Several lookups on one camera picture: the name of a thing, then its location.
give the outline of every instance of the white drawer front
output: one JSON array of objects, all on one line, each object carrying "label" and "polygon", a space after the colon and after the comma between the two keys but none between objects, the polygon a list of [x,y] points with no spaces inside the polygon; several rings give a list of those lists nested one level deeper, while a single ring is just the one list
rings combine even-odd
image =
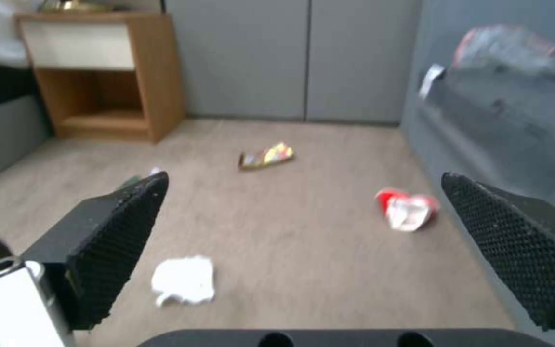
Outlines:
[{"label": "white drawer front", "polygon": [[36,67],[134,70],[123,23],[22,22],[21,29]]}]

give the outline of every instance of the crumpled red can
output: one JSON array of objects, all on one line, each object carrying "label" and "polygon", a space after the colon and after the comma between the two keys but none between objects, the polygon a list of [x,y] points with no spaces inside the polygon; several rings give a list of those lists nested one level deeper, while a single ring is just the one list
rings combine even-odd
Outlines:
[{"label": "crumpled red can", "polygon": [[438,201],[429,195],[410,195],[405,191],[385,188],[376,200],[393,230],[413,232],[425,226],[438,213]]}]

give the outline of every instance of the textured gripper pad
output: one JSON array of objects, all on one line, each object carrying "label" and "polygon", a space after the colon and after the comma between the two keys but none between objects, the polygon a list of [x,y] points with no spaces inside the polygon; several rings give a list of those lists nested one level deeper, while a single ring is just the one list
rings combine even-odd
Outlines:
[{"label": "textured gripper pad", "polygon": [[442,188],[534,323],[555,329],[555,207],[451,173],[443,176]]},{"label": "textured gripper pad", "polygon": [[130,279],[168,189],[165,172],[80,202],[22,255],[42,262],[75,330],[92,329]]}]

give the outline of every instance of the carpet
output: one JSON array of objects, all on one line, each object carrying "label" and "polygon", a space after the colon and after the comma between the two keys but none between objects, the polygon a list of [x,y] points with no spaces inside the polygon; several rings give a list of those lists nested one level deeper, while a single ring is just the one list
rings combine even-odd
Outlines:
[{"label": "carpet", "polygon": [[[282,140],[296,160],[238,171],[241,151]],[[20,253],[80,200],[153,167],[170,175],[154,231],[81,347],[194,328],[513,328],[447,215],[418,233],[387,227],[377,190],[432,193],[396,128],[187,120],[158,145],[53,139],[0,174],[0,238]],[[214,301],[156,308],[157,264],[197,254],[216,267]]]}]

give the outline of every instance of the gray cabinet door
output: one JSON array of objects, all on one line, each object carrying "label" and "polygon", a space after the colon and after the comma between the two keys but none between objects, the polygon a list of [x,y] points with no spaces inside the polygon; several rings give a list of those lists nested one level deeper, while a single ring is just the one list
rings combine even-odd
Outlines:
[{"label": "gray cabinet door", "polygon": [[422,0],[311,0],[310,120],[398,123]]},{"label": "gray cabinet door", "polygon": [[304,117],[307,0],[166,0],[187,110]]}]

